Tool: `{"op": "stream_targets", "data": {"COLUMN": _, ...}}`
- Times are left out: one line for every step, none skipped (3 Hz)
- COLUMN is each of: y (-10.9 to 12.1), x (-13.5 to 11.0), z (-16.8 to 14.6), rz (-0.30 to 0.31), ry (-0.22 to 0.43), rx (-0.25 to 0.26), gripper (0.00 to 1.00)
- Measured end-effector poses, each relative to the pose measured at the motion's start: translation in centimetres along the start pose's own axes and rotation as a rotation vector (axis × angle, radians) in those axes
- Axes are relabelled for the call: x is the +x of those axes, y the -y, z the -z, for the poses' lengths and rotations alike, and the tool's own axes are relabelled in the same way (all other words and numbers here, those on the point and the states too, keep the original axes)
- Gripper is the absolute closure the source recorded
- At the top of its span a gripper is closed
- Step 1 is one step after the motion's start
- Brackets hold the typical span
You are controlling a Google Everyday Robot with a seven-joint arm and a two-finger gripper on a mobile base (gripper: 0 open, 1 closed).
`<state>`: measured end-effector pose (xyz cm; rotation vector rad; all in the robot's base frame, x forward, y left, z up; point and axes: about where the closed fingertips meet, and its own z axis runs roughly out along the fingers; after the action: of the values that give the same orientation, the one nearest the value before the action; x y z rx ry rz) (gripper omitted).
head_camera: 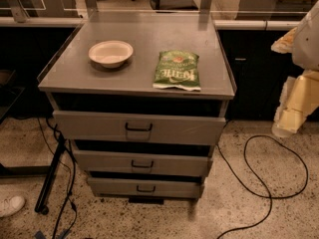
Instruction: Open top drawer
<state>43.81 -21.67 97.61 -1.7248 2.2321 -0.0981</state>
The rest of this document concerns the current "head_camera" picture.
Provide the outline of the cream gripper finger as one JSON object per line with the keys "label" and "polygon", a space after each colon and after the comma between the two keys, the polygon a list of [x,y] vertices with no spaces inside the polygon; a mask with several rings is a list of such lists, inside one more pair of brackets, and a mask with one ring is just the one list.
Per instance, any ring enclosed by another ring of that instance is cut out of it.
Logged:
{"label": "cream gripper finger", "polygon": [[271,50],[276,53],[286,54],[291,53],[293,48],[294,36],[297,28],[291,29],[284,36],[279,38],[271,45]]}
{"label": "cream gripper finger", "polygon": [[288,77],[279,102],[272,133],[278,137],[289,137],[319,107],[319,72],[306,70],[297,78]]}

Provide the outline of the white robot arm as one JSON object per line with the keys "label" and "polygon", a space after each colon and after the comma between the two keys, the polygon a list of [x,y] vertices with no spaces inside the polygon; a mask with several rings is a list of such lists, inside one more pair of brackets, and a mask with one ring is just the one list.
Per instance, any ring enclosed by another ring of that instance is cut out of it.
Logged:
{"label": "white robot arm", "polygon": [[319,2],[271,50],[291,53],[293,63],[303,69],[297,78],[287,78],[274,116],[272,133],[288,137],[319,107]]}

